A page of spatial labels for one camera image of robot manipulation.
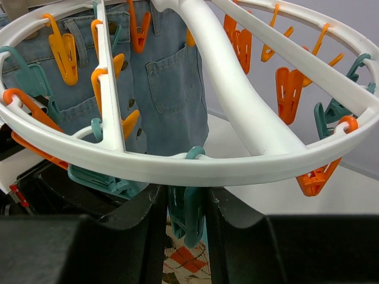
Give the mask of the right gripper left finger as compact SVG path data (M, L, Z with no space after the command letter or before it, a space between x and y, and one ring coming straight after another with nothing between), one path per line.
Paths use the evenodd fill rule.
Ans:
M1 218L2 283L161 283L166 188L113 212Z

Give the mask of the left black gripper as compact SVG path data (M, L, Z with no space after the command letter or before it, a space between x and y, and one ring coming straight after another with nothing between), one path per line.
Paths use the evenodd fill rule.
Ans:
M1 215L87 214L100 218L127 202L69 179L67 171L11 138L1 124Z

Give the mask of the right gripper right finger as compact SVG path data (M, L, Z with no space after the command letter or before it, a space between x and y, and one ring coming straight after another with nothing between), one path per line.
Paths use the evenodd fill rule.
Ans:
M213 283L377 283L377 215L266 215L207 190Z

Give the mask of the beige orange argyle sock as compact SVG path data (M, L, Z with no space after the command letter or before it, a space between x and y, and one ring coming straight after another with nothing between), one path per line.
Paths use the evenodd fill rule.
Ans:
M208 251L203 241L194 248L185 246L184 239L174 236L171 221L166 220L162 283L210 284Z

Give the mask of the white round clip hanger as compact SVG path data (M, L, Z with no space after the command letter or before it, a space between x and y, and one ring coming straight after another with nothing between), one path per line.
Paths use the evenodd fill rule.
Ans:
M1 12L1 119L28 149L139 184L320 176L378 123L378 94L245 10L217 6L350 110L303 143L260 97L205 1L38 1Z

